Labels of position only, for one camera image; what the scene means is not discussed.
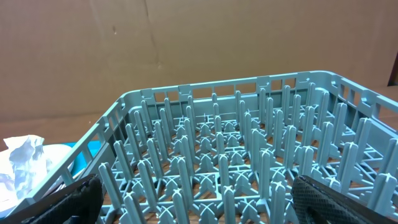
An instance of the wooden table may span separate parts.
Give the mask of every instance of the wooden table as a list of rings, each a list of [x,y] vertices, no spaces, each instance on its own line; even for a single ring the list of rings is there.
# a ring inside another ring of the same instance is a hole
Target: wooden table
[[[398,101],[398,86],[377,88],[374,91]],[[44,137],[46,144],[76,142],[91,128],[101,115],[102,113],[94,113],[61,118],[42,118],[0,123],[0,138],[36,134]],[[390,127],[398,129],[398,114],[382,110],[380,120]],[[5,149],[7,147],[0,141],[0,151]],[[198,192],[198,188],[198,185],[193,186],[195,193]],[[110,204],[110,199],[107,195],[105,196],[104,204]],[[148,223],[157,223],[157,217],[153,214],[148,215],[146,218]],[[192,223],[198,223],[199,217],[190,213],[190,219]],[[267,216],[262,215],[261,219],[266,222]],[[223,223],[223,217],[220,218],[220,223]]]

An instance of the brown cardboard backdrop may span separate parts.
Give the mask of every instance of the brown cardboard backdrop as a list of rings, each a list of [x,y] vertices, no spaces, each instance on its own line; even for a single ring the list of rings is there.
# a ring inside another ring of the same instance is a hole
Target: brown cardboard backdrop
[[[0,121],[156,86],[331,70],[386,86],[398,1],[0,1]]]

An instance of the crumpled white paper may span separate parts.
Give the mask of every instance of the crumpled white paper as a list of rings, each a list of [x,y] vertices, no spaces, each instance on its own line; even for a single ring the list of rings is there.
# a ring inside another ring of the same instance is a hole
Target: crumpled white paper
[[[44,156],[42,137],[12,137],[4,139],[4,142],[8,147],[6,151],[9,153],[9,162],[0,164],[0,175],[8,175],[14,181],[13,194],[20,200],[44,179],[47,175],[47,163],[51,161]]]

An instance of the dish rack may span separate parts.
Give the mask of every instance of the dish rack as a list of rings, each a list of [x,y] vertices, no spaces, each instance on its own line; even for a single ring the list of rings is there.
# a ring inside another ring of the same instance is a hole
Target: dish rack
[[[68,165],[82,153],[80,178],[98,174],[111,199],[97,223],[145,223],[150,213],[159,223],[298,223],[298,175],[398,219],[398,133],[381,108],[398,113],[397,102],[326,71],[130,91],[13,212],[59,177],[72,183]]]

